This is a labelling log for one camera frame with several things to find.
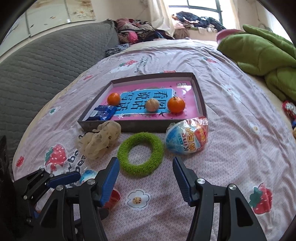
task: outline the orange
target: orange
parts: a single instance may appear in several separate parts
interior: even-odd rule
[[[116,106],[116,105],[119,105],[120,101],[121,101],[121,98],[120,98],[120,94],[118,93],[112,93],[107,98],[108,105]]]
[[[168,101],[168,109],[172,113],[180,113],[185,109],[185,102],[180,97],[172,97]]]

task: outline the gray headboard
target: gray headboard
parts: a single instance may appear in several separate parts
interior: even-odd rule
[[[7,136],[10,161],[42,107],[117,44],[113,21],[106,20],[42,36],[0,64],[0,136]]]

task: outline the fuzzy green ring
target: fuzzy green ring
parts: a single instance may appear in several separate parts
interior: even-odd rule
[[[128,160],[129,151],[136,145],[148,142],[152,146],[152,153],[148,161],[141,165],[133,165]],[[163,159],[163,143],[159,137],[148,132],[140,132],[130,136],[121,145],[117,153],[120,167],[128,174],[137,177],[150,175],[161,164]]]

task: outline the metal screw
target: metal screw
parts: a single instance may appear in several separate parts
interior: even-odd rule
[[[93,179],[93,178],[87,180],[87,184],[88,184],[88,185],[93,185],[95,182],[96,182],[96,180]]]
[[[205,179],[203,179],[203,178],[199,178],[199,179],[197,180],[197,182],[198,182],[199,184],[204,184],[204,183],[205,183]]]
[[[234,185],[234,184],[230,184],[229,185],[229,189],[231,189],[231,190],[235,190],[237,187]]]
[[[63,189],[64,189],[64,186],[63,185],[57,185],[57,187],[56,187],[56,190],[57,191],[61,191]]]

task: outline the green hair tie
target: green hair tie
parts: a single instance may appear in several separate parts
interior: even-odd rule
[[[133,165],[128,160],[129,151],[136,145],[148,142],[152,146],[152,153],[148,161],[141,165]],[[150,175],[161,164],[163,159],[163,143],[159,137],[148,132],[140,132],[130,136],[121,145],[117,153],[120,167],[128,174],[137,177]]]

